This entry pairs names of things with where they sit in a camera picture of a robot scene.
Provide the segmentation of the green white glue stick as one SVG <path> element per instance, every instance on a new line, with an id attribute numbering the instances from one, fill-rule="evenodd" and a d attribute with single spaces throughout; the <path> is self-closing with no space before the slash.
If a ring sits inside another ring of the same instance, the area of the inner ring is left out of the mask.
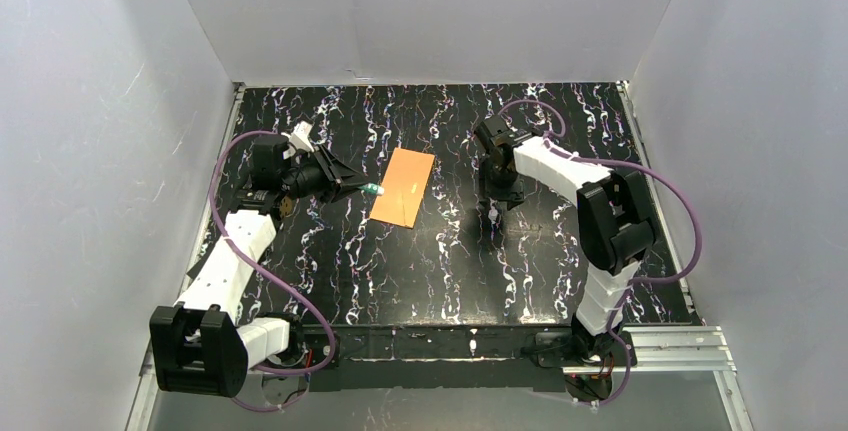
<path id="1" fill-rule="evenodd" d="M 360 186 L 359 189 L 362 192 L 373 195 L 373 196 L 383 196 L 384 193 L 385 193 L 384 188 L 382 186 L 378 185 L 378 184 L 375 184 L 375 183 L 364 184 L 364 185 Z"/>

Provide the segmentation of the brown paper envelope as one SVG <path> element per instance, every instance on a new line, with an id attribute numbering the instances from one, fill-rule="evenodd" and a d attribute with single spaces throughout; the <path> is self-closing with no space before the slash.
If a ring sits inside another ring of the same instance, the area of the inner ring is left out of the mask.
<path id="1" fill-rule="evenodd" d="M 435 162 L 432 154 L 396 148 L 390 157 L 369 219 L 413 228 L 427 191 Z"/>

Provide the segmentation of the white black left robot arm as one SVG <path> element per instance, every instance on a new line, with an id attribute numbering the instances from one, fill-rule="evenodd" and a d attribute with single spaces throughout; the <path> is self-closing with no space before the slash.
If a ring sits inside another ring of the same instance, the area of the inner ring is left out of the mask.
<path id="1" fill-rule="evenodd" d="M 218 240 L 196 265 L 187 289 L 174 304 L 157 307 L 149 321 L 160 390 L 234 398 L 250 371 L 303 376 L 333 362 L 336 336 L 327 319 L 259 263 L 281 230 L 285 205 L 308 197 L 337 202 L 370 184 L 328 148 L 311 143 L 308 134 L 253 131 L 231 141 L 232 146 L 252 143 L 247 178 L 223 206 L 217 204 L 218 184 L 211 183 L 208 200 Z M 329 347 L 322 361 L 310 364 L 309 354 L 318 344 L 307 339 L 301 319 L 292 313 L 265 313 L 239 324 L 238 306 L 256 274 L 281 287 L 318 320 Z"/>

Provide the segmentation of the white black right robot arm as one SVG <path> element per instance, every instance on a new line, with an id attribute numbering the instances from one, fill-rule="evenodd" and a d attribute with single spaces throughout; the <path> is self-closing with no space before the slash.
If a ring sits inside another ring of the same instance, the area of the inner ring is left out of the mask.
<path id="1" fill-rule="evenodd" d="M 581 158 L 538 133 L 513 130 L 500 116 L 485 119 L 474 136 L 483 148 L 483 203 L 498 211 L 522 204 L 524 181 L 531 178 L 575 205 L 589 267 L 574 319 L 589 336 L 616 327 L 619 301 L 659 234 L 645 180 L 637 171 Z"/>

